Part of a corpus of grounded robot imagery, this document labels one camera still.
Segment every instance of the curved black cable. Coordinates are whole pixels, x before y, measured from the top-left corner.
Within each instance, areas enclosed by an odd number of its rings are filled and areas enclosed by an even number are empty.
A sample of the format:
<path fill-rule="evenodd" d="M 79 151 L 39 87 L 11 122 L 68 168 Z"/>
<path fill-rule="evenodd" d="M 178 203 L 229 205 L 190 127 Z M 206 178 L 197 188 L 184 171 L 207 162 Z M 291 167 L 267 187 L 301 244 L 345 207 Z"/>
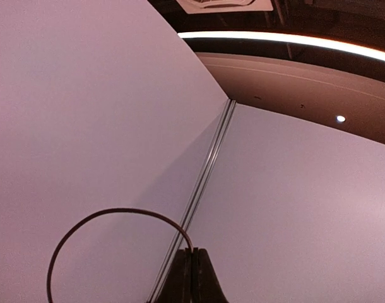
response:
<path fill-rule="evenodd" d="M 180 225 L 172 221 L 171 219 L 159 214 L 155 213 L 154 211 L 149 210 L 140 210 L 138 208 L 109 208 L 106 210 L 100 210 L 96 213 L 92 213 L 90 216 L 87 216 L 82 221 L 77 223 L 74 227 L 71 228 L 69 232 L 66 233 L 66 235 L 62 238 L 62 240 L 58 243 L 57 247 L 55 248 L 54 253 L 52 254 L 51 261 L 49 262 L 48 267 L 48 274 L 47 274 L 47 296 L 48 296 L 48 302 L 53 303 L 52 301 L 52 293 L 51 293 L 51 279 L 52 279 L 52 270 L 54 269 L 56 258 L 58 257 L 58 253 L 61 250 L 62 246 L 65 244 L 65 242 L 71 237 L 71 235 L 74 234 L 80 227 L 82 227 L 84 224 L 89 222 L 90 220 L 93 220 L 94 218 L 97 218 L 102 215 L 106 215 L 108 213 L 137 213 L 140 215 L 146 215 L 150 217 L 154 217 L 157 219 L 160 219 L 161 221 L 164 221 L 171 226 L 173 226 L 175 229 L 177 229 L 180 234 L 185 238 L 188 248 L 190 249 L 191 253 L 193 252 L 193 243 L 191 242 L 190 237 L 187 235 L 186 231 L 182 229 Z"/>

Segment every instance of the wire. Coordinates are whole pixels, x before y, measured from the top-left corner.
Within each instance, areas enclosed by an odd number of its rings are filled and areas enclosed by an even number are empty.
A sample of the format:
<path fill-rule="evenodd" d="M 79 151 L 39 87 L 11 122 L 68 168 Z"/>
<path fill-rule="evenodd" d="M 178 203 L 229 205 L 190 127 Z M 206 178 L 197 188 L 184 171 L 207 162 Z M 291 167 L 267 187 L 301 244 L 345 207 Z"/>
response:
<path fill-rule="evenodd" d="M 159 214 L 155 213 L 154 211 L 149 211 L 149 210 L 140 210 L 138 208 L 109 208 L 106 210 L 100 210 L 96 213 L 92 213 L 90 216 L 87 216 L 84 218 L 82 221 L 77 223 L 74 227 L 71 228 L 69 232 L 66 233 L 66 235 L 62 238 L 61 241 L 59 241 L 57 247 L 55 248 L 54 253 L 52 254 L 51 261 L 49 262 L 49 267 L 48 267 L 48 274 L 47 274 L 47 296 L 48 296 L 48 302 L 53 303 L 52 301 L 52 293 L 51 293 L 51 280 L 52 280 L 52 270 L 54 269 L 55 261 L 56 258 L 58 257 L 59 251 L 62 249 L 63 245 L 65 242 L 84 224 L 89 222 L 90 220 L 93 220 L 94 218 L 97 218 L 102 215 L 106 215 L 108 213 L 137 213 L 140 215 L 146 215 L 150 217 L 157 218 L 161 221 L 164 221 L 171 226 L 173 226 L 175 229 L 177 229 L 180 234 L 185 238 L 188 248 L 193 253 L 193 243 L 191 242 L 190 237 L 187 235 L 187 232 L 182 229 L 180 225 L 172 221 L 171 219 Z"/>

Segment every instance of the led strip light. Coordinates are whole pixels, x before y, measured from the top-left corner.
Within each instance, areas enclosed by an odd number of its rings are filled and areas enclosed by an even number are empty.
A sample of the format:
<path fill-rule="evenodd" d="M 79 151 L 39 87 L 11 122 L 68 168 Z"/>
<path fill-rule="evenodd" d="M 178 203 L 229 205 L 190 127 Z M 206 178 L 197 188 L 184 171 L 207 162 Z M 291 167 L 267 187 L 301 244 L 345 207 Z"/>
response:
<path fill-rule="evenodd" d="M 385 61 L 385 52 L 376 49 L 370 49 L 355 44 L 307 37 L 301 35 L 291 35 L 288 33 L 269 33 L 269 32 L 186 32 L 179 33 L 179 37 L 183 39 L 194 38 L 210 38 L 210 39 L 251 39 L 263 41 L 286 42 L 295 44 L 304 44 L 317 47 L 324 47 L 327 49 L 334 49 L 336 51 L 350 52 L 352 54 L 361 55 L 381 61 Z"/>

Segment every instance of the white wall panel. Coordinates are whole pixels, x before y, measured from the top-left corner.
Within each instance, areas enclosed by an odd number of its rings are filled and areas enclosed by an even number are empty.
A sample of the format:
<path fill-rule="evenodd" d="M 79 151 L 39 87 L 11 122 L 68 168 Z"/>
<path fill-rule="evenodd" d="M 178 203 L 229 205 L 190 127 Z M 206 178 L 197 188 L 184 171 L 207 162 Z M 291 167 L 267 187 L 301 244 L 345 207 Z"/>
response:
<path fill-rule="evenodd" d="M 229 302 L 385 302 L 385 145 L 238 105 L 190 236 Z"/>
<path fill-rule="evenodd" d="M 227 100 L 147 1 L 0 1 L 0 302 L 46 302 L 51 254 L 108 207 L 179 220 Z M 144 302 L 174 230 L 81 229 L 55 302 Z"/>

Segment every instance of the metal corner post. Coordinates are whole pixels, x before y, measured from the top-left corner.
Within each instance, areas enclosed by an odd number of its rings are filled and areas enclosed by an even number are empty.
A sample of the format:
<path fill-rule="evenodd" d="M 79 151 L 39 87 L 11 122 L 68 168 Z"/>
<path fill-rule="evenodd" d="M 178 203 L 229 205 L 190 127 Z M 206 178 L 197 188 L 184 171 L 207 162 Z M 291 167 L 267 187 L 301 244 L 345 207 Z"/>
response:
<path fill-rule="evenodd" d="M 193 220 L 194 214 L 196 213 L 199 202 L 201 200 L 201 197 L 204 193 L 205 187 L 208 183 L 211 172 L 215 165 L 216 158 L 218 157 L 223 139 L 229 127 L 230 120 L 234 113 L 235 105 L 236 105 L 235 100 L 228 99 L 226 106 L 222 112 L 222 115 L 220 117 L 218 126 L 216 128 L 216 131 L 214 133 L 214 136 L 210 145 L 210 149 L 205 158 L 201 171 L 199 172 L 194 189 L 191 193 L 186 210 L 180 222 L 180 226 L 184 230 L 188 230 L 188 228 L 190 227 L 191 221 Z M 180 236 L 179 233 L 176 233 L 169 246 L 169 250 L 167 251 L 166 257 L 163 261 L 162 267 L 160 268 L 159 274 L 156 278 L 155 284 L 152 288 L 151 294 L 147 302 L 154 302 L 154 300 L 159 295 L 163 287 L 163 283 L 166 279 L 167 273 L 169 272 L 169 268 L 174 258 L 174 255 L 177 252 L 177 250 L 180 248 L 181 244 L 182 244 L 182 237 Z"/>

